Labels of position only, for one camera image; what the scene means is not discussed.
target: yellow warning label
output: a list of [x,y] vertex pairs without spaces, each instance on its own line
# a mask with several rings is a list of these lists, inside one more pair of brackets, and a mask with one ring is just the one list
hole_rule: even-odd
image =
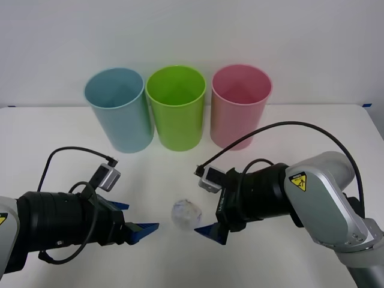
[[302,191],[306,191],[307,189],[307,176],[304,172],[297,174],[295,176],[289,177],[289,180],[294,183],[297,187],[299,187]]
[[8,213],[0,213],[0,225],[7,219]]

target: green cup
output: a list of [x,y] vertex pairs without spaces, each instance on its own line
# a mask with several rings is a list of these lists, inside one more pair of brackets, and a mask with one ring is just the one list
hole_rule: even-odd
[[186,151],[202,138],[204,77],[187,66],[169,66],[155,72],[145,91],[151,101],[161,143],[174,151]]

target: blue cup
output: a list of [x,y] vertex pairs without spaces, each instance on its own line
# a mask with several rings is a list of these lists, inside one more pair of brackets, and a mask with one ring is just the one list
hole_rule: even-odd
[[85,86],[86,100],[118,151],[135,153],[152,141],[154,126],[144,86],[141,75],[126,68],[104,70]]

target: warning triangle symbol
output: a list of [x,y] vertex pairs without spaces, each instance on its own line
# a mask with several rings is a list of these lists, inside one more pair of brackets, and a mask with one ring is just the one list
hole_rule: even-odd
[[302,191],[306,191],[307,189],[307,176],[303,174],[299,174],[293,177],[290,177],[290,181],[294,183],[297,187],[299,187]]

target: pink cup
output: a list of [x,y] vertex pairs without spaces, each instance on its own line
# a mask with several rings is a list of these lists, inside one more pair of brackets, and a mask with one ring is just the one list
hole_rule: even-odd
[[[257,128],[268,96],[269,77],[256,67],[235,64],[218,70],[212,79],[211,138],[225,148]],[[252,138],[232,148],[249,146]]]

